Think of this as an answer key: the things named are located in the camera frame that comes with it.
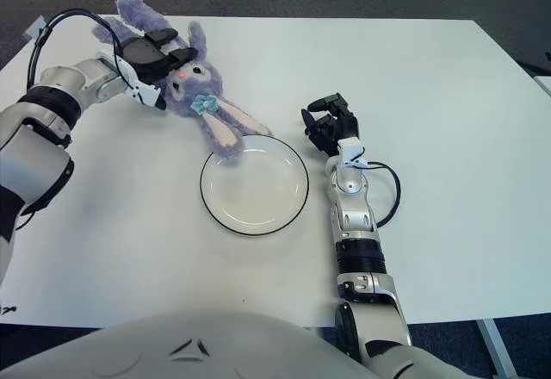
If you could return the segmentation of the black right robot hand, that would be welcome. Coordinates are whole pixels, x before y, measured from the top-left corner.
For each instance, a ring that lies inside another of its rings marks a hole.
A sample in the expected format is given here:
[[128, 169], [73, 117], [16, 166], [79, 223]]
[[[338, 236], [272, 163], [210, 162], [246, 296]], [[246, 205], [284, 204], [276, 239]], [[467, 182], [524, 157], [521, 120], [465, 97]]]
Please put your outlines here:
[[305, 135], [321, 152], [337, 156], [338, 142], [359, 137], [357, 118], [339, 94], [320, 98], [301, 110]]

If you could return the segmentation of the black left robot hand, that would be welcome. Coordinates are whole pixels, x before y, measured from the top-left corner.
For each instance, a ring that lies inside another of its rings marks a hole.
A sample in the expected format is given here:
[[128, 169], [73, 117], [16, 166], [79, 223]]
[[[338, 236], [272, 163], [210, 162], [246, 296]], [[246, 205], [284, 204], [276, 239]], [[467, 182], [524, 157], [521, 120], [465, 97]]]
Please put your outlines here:
[[123, 44], [121, 59], [124, 69], [122, 74], [127, 81], [127, 93], [145, 106], [166, 110], [166, 102], [158, 82], [167, 78], [184, 64], [197, 57], [198, 51], [193, 47], [177, 48], [164, 53], [162, 47], [171, 43], [178, 36], [173, 28], [164, 28], [145, 33]]

